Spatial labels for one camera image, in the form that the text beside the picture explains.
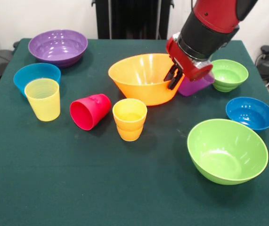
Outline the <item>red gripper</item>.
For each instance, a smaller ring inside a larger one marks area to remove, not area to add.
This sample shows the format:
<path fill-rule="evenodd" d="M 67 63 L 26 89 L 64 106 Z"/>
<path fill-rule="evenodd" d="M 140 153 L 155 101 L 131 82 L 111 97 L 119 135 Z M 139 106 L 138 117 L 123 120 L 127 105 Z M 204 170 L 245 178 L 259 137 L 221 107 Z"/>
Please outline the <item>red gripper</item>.
<path fill-rule="evenodd" d="M 173 90 L 178 84 L 183 74 L 191 81 L 198 80 L 206 76 L 213 68 L 210 61 L 195 61 L 190 58 L 178 45 L 177 39 L 170 37 L 166 50 L 173 61 L 173 65 L 164 78 L 169 81 L 168 89 Z"/>

